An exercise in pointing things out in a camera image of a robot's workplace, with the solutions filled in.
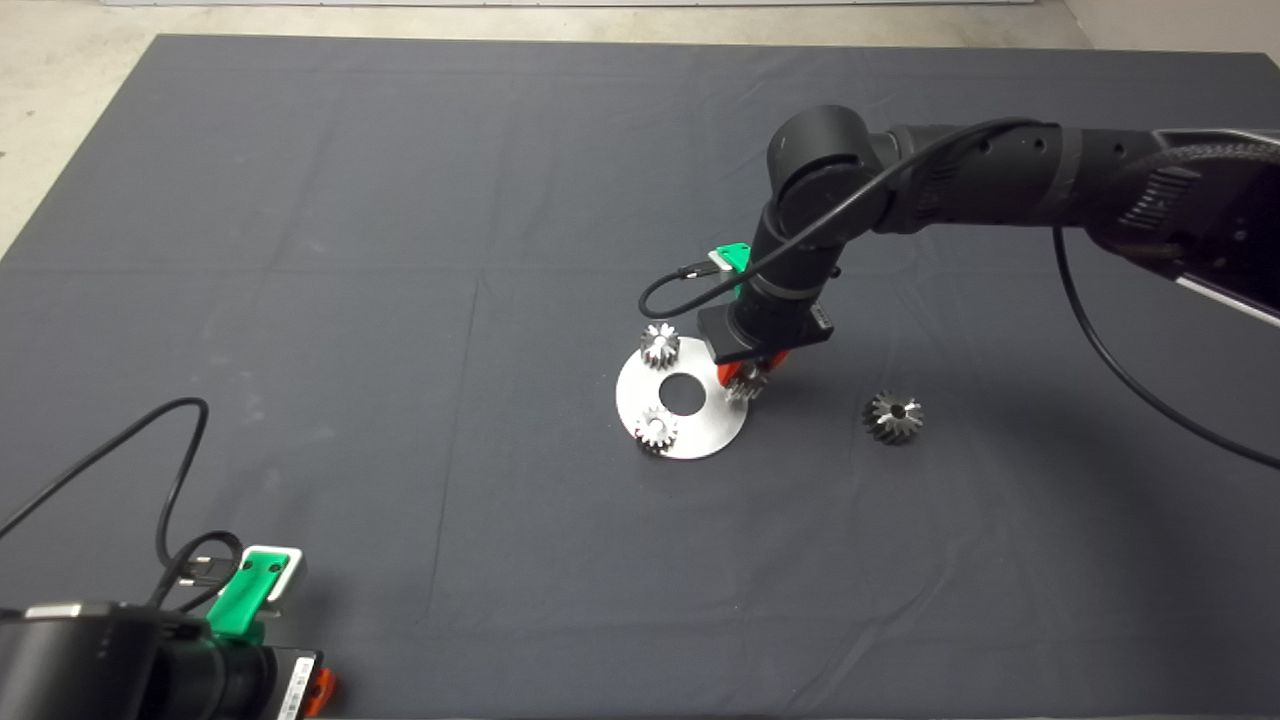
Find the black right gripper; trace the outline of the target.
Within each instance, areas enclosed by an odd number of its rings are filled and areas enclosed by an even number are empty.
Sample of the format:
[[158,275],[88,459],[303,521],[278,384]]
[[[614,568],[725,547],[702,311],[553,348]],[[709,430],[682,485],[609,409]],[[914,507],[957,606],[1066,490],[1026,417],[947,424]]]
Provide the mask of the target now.
[[698,329],[716,364],[719,386],[728,389],[741,361],[765,360],[776,372],[788,351],[823,343],[835,332],[824,309],[812,300],[792,301],[745,293],[698,311]]

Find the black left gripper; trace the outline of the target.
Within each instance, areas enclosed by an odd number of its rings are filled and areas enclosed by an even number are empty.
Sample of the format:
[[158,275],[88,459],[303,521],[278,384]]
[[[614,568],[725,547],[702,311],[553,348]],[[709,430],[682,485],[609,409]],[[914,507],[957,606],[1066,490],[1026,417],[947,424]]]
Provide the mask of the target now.
[[337,688],[324,652],[279,646],[219,646],[215,719],[319,717]]

